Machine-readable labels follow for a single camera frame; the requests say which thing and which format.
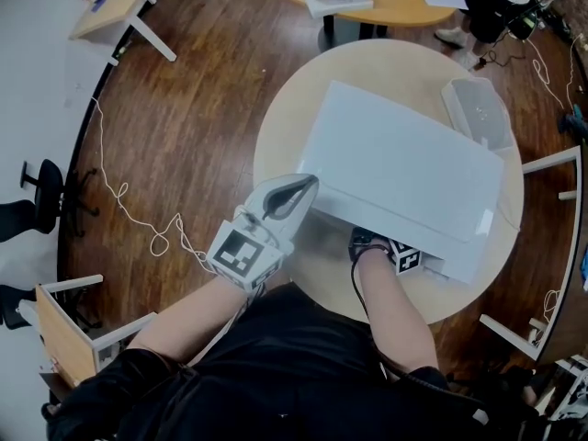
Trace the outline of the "wooden desk with white legs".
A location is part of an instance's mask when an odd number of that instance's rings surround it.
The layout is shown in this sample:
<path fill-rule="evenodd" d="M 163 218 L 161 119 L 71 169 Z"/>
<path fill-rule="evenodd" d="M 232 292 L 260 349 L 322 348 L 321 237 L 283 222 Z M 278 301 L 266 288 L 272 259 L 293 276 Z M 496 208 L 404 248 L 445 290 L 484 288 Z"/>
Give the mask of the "wooden desk with white legs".
<path fill-rule="evenodd" d="M 100 356 L 105 350 L 114 358 L 130 338 L 150 323 L 157 314 L 147 315 L 127 323 L 116 330 L 93 338 L 74 322 L 54 298 L 58 292 L 85 289 L 103 282 L 101 275 L 36 286 L 37 315 L 40 336 L 50 359 L 57 363 L 59 372 L 72 387 L 93 377 L 109 363 Z"/>
<path fill-rule="evenodd" d="M 75 24 L 69 39 L 89 41 L 89 36 L 103 28 L 125 23 L 142 35 L 157 49 L 167 61 L 174 62 L 176 54 L 149 28 L 138 16 L 139 4 L 156 0 L 103 0 L 104 3 L 94 11 L 86 9 Z"/>

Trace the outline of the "white microwave oven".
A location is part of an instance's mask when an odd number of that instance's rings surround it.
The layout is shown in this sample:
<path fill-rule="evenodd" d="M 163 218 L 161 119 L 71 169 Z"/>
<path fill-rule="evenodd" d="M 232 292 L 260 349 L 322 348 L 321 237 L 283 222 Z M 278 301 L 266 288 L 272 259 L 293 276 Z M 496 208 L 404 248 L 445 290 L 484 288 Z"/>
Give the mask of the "white microwave oven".
<path fill-rule="evenodd" d="M 298 170 L 319 179 L 312 206 L 427 255 L 436 273 L 477 275 L 503 159 L 404 105 L 333 81 Z"/>

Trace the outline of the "round light wooden table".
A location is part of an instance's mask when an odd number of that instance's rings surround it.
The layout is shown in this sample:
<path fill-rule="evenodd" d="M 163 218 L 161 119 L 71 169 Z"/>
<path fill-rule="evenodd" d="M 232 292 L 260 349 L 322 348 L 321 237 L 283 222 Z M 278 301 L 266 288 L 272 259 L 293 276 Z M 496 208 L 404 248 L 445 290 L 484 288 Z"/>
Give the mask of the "round light wooden table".
<path fill-rule="evenodd" d="M 444 54 L 402 40 L 360 40 L 330 49 L 298 69 L 271 103 L 255 148 L 254 181 L 300 173 L 300 156 L 333 81 L 383 96 L 455 130 L 441 90 L 453 79 L 473 77 Z M 421 251 L 420 266 L 400 278 L 427 322 L 441 321 L 478 298 L 501 272 L 514 247 L 524 204 L 520 153 L 514 141 L 512 150 L 495 154 L 503 159 L 503 177 L 485 254 L 474 280 L 465 284 L 436 273 L 427 266 L 428 257 Z M 284 267 L 324 308 L 362 321 L 366 314 L 352 285 L 348 254 L 354 227 L 311 206 Z"/>

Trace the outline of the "dark curved desk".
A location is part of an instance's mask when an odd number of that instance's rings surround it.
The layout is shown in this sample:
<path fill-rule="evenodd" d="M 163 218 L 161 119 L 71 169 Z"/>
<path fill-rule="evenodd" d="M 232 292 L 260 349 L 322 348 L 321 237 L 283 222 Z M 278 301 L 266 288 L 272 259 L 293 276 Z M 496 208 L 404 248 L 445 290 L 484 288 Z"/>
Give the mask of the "dark curved desk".
<path fill-rule="evenodd" d="M 588 344 L 588 285 L 581 271 L 588 251 L 588 146 L 578 145 L 526 163 L 523 172 L 530 174 L 568 162 L 575 163 L 576 188 L 560 196 L 575 200 L 571 247 L 560 294 L 540 342 L 533 345 L 492 317 L 480 317 L 483 325 L 540 365 L 578 355 Z"/>

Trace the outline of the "translucent plastic container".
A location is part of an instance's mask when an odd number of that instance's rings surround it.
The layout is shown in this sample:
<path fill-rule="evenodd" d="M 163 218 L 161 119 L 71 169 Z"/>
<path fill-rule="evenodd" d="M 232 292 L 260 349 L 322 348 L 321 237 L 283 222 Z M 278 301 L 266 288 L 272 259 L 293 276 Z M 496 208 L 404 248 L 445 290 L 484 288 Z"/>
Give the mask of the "translucent plastic container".
<path fill-rule="evenodd" d="M 455 130 L 494 153 L 515 147 L 510 116 L 490 80 L 453 79 L 441 97 Z"/>

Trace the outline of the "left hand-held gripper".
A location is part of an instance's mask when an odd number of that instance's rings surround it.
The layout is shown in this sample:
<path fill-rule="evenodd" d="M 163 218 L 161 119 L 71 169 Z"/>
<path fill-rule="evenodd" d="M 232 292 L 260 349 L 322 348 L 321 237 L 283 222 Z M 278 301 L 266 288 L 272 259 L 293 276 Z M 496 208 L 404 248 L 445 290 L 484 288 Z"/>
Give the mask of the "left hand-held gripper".
<path fill-rule="evenodd" d="M 249 295 L 255 294 L 293 251 L 292 238 L 319 191 L 311 174 L 288 174 L 257 185 L 207 251 L 207 264 Z"/>

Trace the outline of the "black office chair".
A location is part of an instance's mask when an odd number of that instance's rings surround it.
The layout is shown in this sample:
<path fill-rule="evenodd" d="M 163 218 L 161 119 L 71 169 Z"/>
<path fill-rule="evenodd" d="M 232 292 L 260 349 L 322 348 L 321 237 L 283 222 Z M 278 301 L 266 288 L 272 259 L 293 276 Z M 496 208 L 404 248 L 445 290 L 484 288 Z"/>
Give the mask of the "black office chair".
<path fill-rule="evenodd" d="M 92 217 L 97 217 L 100 212 L 99 208 L 92 209 L 82 201 L 86 183 L 91 176 L 97 175 L 97 169 L 88 170 L 82 179 L 74 170 L 66 180 L 60 168 L 49 159 L 42 162 L 37 178 L 29 175 L 27 169 L 28 163 L 24 162 L 19 185 L 33 185 L 34 199 L 0 204 L 0 243 L 27 231 L 50 234 L 57 220 L 61 219 L 70 223 L 74 236 L 84 237 L 78 212 L 84 211 Z"/>

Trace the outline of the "person's right forearm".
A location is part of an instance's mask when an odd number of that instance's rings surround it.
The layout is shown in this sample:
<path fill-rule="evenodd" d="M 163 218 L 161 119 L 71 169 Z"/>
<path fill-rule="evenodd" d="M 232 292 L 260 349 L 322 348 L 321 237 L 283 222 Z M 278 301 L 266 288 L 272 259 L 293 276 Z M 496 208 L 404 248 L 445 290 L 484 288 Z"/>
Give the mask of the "person's right forearm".
<path fill-rule="evenodd" d="M 380 353 L 408 372 L 437 368 L 430 328 L 404 291 L 384 246 L 376 243 L 363 251 L 356 269 Z"/>

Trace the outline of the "person's black clothing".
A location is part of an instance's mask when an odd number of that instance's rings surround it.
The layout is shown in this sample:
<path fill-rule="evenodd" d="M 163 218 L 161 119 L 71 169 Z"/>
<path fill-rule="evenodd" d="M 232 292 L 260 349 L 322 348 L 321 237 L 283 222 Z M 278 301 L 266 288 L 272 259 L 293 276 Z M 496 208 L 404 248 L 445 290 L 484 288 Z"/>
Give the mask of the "person's black clothing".
<path fill-rule="evenodd" d="M 362 322 L 292 285 L 254 302 L 195 365 L 127 349 L 47 422 L 49 441 L 516 441 L 537 412 L 499 382 L 453 395 L 425 366 L 386 378 Z"/>

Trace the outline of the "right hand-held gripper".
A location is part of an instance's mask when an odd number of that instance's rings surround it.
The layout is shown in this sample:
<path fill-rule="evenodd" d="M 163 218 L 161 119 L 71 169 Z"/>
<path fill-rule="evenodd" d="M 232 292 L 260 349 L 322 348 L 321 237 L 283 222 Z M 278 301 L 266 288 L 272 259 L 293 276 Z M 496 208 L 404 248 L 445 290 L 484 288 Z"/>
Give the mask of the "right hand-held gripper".
<path fill-rule="evenodd" d="M 378 247 L 389 258 L 397 275 L 418 268 L 422 253 L 411 246 L 384 237 L 375 232 L 355 227 L 350 236 L 350 260 L 354 263 L 362 252 Z"/>

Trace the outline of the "person's left forearm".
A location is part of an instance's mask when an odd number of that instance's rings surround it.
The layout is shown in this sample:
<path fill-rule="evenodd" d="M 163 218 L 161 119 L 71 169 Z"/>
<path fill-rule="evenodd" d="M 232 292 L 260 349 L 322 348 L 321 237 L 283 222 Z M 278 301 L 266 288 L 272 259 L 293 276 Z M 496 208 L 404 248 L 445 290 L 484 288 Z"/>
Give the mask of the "person's left forearm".
<path fill-rule="evenodd" d="M 162 311 L 130 342 L 130 349 L 150 351 L 179 364 L 192 361 L 242 308 L 247 294 L 223 277 Z"/>

